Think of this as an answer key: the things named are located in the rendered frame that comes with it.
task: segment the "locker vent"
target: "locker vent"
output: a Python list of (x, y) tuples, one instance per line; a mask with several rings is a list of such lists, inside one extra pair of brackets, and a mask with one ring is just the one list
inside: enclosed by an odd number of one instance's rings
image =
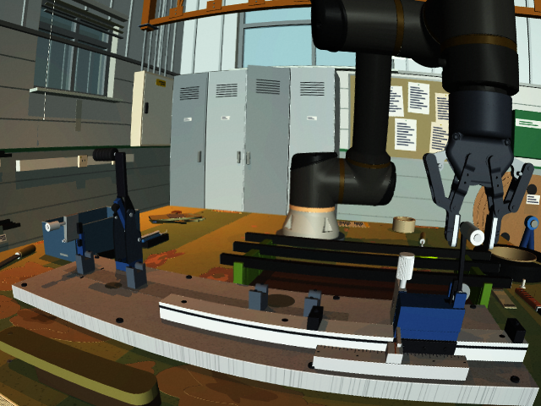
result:
[(199, 99), (199, 86), (181, 87), (180, 100), (197, 100)]
[(325, 83), (301, 82), (301, 96), (324, 96)]
[(280, 80), (256, 79), (255, 92), (265, 93), (266, 95), (279, 95)]
[(237, 97), (237, 87), (236, 83), (216, 85), (216, 97)]

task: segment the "roll of tape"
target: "roll of tape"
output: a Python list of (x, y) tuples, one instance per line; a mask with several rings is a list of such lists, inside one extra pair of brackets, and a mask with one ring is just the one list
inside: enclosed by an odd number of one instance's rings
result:
[(392, 231), (397, 233), (414, 233), (415, 219), (411, 217), (395, 217), (392, 219)]

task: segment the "green board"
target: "green board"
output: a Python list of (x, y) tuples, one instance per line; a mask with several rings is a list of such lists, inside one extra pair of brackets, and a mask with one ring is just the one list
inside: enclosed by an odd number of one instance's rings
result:
[[(513, 153), (518, 158), (541, 160), (541, 112), (514, 110)], [(532, 162), (541, 168), (541, 162)]]

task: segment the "locker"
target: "locker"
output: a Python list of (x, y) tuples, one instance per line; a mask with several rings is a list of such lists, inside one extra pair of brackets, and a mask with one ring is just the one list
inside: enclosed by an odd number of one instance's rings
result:
[(246, 69), (209, 72), (205, 208), (243, 211)]
[(244, 211), (287, 214), (289, 74), (248, 66)]
[(171, 128), (171, 206), (205, 207), (205, 131), (209, 74), (175, 77)]
[(295, 154), (339, 152), (338, 83), (334, 68), (291, 68), (287, 201), (291, 188), (289, 171)]
[(131, 146), (171, 144), (172, 88), (172, 79), (135, 72)]

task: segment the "power outlet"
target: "power outlet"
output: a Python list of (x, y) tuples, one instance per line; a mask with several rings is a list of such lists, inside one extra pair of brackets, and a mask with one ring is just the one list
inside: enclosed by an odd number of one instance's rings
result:
[(88, 155), (77, 156), (77, 167), (88, 167)]

